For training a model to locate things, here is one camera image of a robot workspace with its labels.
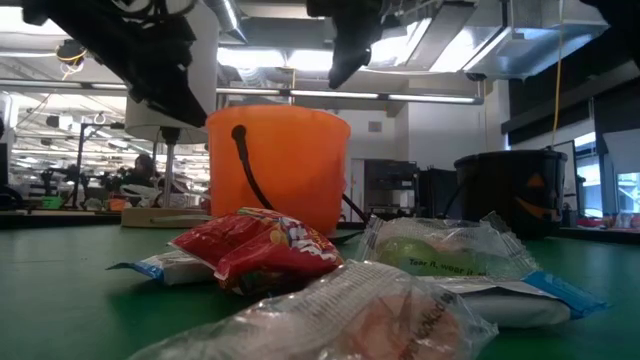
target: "table surface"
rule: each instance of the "table surface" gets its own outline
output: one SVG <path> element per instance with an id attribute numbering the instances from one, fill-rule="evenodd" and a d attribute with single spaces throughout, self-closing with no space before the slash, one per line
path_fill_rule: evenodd
<path id="1" fill-rule="evenodd" d="M 169 250 L 180 230 L 95 226 L 0 231 L 3 359 L 123 359 L 180 331 L 256 301 L 215 284 L 165 287 L 128 270 L 105 271 Z M 352 241 L 341 247 L 348 257 Z M 527 243 L 549 272 L 607 299 L 587 319 L 503 330 L 480 359 L 640 359 L 640 247 L 569 239 Z"/>

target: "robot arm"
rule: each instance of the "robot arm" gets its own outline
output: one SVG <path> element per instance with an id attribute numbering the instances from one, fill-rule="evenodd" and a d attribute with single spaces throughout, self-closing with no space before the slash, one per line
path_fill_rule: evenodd
<path id="1" fill-rule="evenodd" d="M 207 114 L 187 78 L 196 38 L 183 16 L 196 0 L 171 14 L 164 1 L 126 12 L 111 0 L 24 0 L 23 17 L 34 25 L 51 19 L 124 80 L 134 101 L 200 127 Z"/>

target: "yellow cable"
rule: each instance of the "yellow cable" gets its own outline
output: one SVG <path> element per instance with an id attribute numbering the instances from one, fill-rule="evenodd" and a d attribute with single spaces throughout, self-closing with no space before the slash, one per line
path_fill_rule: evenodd
<path id="1" fill-rule="evenodd" d="M 76 56 L 73 56 L 73 57 L 70 57 L 70 58 L 61 58 L 60 56 L 58 56 L 58 60 L 60 60 L 60 61 L 73 61 L 73 60 L 78 60 L 78 59 L 80 59 L 81 57 L 83 57 L 85 55 L 87 55 L 87 50 L 86 49 L 82 52 L 82 54 L 76 55 Z"/>
<path id="2" fill-rule="evenodd" d="M 78 60 L 79 60 L 79 59 L 80 59 L 80 58 L 75 59 L 75 60 L 73 61 L 73 65 L 71 65 L 71 66 L 76 66 L 76 64 L 78 63 Z M 73 73 L 74 73 L 74 72 L 73 72 L 73 71 L 70 71 L 70 70 L 69 70 L 69 71 L 67 71 L 67 72 L 65 72 L 65 73 L 64 73 L 64 76 L 62 77 L 62 81 L 65 81 L 65 80 L 67 79 L 67 77 L 68 77 L 69 75 L 73 74 Z"/>
<path id="3" fill-rule="evenodd" d="M 562 45 L 564 33 L 564 1 L 560 0 L 560 37 L 558 39 L 558 71 L 556 75 L 556 108 L 553 116 L 553 132 L 551 133 L 551 150 L 556 144 L 556 130 L 558 130 L 558 118 L 560 117 L 560 79 L 562 75 Z"/>

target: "red candy bag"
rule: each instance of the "red candy bag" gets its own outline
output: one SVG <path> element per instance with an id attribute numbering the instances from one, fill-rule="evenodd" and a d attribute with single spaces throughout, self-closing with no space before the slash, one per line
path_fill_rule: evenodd
<path id="1" fill-rule="evenodd" d="M 278 212 L 242 208 L 197 226 L 170 245 L 215 270 L 223 288 L 240 293 L 310 280 L 342 264 L 322 234 Z"/>

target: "orange bucket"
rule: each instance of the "orange bucket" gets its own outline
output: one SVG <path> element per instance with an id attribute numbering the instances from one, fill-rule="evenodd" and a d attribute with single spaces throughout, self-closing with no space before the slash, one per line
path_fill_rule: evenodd
<path id="1" fill-rule="evenodd" d="M 109 199 L 109 211 L 122 212 L 126 205 L 126 199 Z"/>
<path id="2" fill-rule="evenodd" d="M 338 223 L 351 129 L 332 114 L 288 105 L 230 107 L 208 121 L 211 210 L 269 208 L 328 234 Z"/>

